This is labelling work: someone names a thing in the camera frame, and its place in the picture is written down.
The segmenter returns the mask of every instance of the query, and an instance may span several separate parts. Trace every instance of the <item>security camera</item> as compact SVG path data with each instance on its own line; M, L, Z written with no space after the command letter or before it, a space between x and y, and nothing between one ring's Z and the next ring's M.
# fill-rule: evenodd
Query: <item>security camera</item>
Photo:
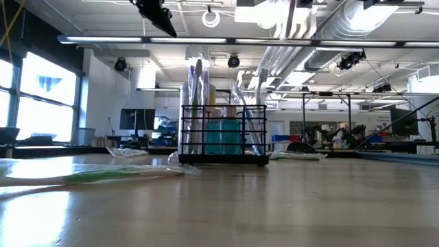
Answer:
M232 68L232 69L239 67L238 55L236 55L236 54L230 55L230 58L228 59L227 65L229 68Z
M125 58L118 58L115 63L115 70L118 72L124 72L128 70L128 64Z

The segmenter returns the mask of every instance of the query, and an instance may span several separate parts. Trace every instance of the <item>person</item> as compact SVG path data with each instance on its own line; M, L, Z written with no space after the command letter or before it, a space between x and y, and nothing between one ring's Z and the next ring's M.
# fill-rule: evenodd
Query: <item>person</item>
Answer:
M355 149L358 147L363 141L366 139L364 138L364 129L365 126L357 126L351 130L351 133L346 133L344 135L344 138L346 139L346 146L349 149Z

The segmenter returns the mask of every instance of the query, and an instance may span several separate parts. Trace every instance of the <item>desk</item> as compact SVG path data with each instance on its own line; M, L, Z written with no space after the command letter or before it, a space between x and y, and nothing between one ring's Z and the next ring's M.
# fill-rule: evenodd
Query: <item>desk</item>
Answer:
M159 164L167 156L44 160L69 171L69 163ZM198 177L0 188L0 245L432 247L439 241L437 167L335 158L202 169Z
M105 136L105 137L108 140L116 141L117 142L116 148L120 148L121 145L126 144L132 140L132 136L130 136L130 135L128 135L128 136ZM149 141L150 141L149 137L139 137L137 139L137 141L139 141L142 148L148 149L148 145L149 145Z

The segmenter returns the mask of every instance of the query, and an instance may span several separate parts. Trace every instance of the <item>black wire rack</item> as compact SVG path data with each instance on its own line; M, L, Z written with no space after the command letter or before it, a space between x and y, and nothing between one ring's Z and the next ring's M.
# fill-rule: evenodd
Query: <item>black wire rack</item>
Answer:
M205 106L192 106L183 105L182 107L182 140L180 140L179 145L181 145L181 153L178 155L180 163L183 164L253 164L258 166L264 166L268 164L268 156L265 154L265 136L267 131L265 129L265 123L267 121L265 110L266 105L205 105ZM210 109L218 107L235 107L237 109L236 117L211 117ZM196 111L196 117L192 116L192 113ZM188 125L193 120L197 121L197 128L189 130ZM239 122L239 130L207 130L206 124L210 120L223 120L223 119L235 119ZM249 126L249 121L251 121L253 128ZM237 133L240 136L239 143L208 143L206 142L206 133L208 132L220 132L220 133ZM187 142L187 136L191 133L200 133L197 142L189 143ZM251 143L252 137L254 135L258 138L259 143ZM201 150L197 151L197 154L186 153L187 147L189 145L197 146ZM239 154L207 154L206 146L226 146L233 145L240 147ZM255 146L259 150L260 155L251 154L251 152L246 152L246 150L252 150Z

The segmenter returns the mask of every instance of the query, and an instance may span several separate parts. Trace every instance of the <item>plastic bottle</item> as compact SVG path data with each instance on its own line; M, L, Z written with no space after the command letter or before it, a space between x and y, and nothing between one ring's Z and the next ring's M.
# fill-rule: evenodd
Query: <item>plastic bottle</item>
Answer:
M227 107L226 117L236 117L236 108ZM236 119L223 119L221 121L221 142L240 144L241 135L238 132L227 132L227 130L240 130L241 124ZM223 145L223 154L241 154L241 145Z
M221 110L213 109L211 117L222 117ZM206 125L206 130L221 130L221 119L210 119ZM205 132L205 143L221 143L221 132ZM206 145L206 154L221 154L221 145Z

